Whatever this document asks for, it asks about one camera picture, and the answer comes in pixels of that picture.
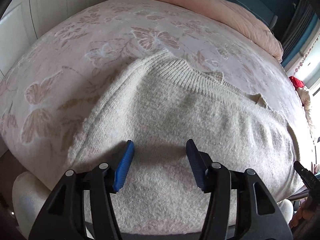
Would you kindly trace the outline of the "person's right hand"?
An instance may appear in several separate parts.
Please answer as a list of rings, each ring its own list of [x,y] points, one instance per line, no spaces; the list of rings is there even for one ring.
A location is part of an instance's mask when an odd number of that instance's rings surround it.
[[[299,222],[301,220],[310,220],[313,215],[314,215],[314,212],[313,211],[310,211],[308,209],[305,208],[305,204],[306,202],[304,202],[300,207],[299,209],[297,210],[297,212],[293,215],[291,221],[289,222],[289,227],[290,228],[294,228],[296,227]]]

